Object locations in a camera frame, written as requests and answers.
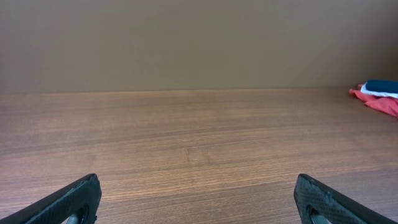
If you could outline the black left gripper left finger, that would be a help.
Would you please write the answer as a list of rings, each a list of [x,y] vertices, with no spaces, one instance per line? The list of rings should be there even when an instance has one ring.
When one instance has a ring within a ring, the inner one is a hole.
[[[94,224],[101,200],[100,181],[88,174],[41,200],[1,219],[3,224]]]

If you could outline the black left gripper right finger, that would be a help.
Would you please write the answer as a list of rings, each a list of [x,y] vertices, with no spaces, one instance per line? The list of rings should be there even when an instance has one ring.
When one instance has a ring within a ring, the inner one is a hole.
[[[302,224],[397,224],[307,174],[299,174],[294,199]]]

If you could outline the red navy white garment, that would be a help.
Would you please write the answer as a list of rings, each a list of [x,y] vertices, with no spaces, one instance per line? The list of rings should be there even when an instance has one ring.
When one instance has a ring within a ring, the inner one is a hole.
[[[368,80],[350,89],[349,94],[367,107],[397,117],[397,82],[390,80]]]

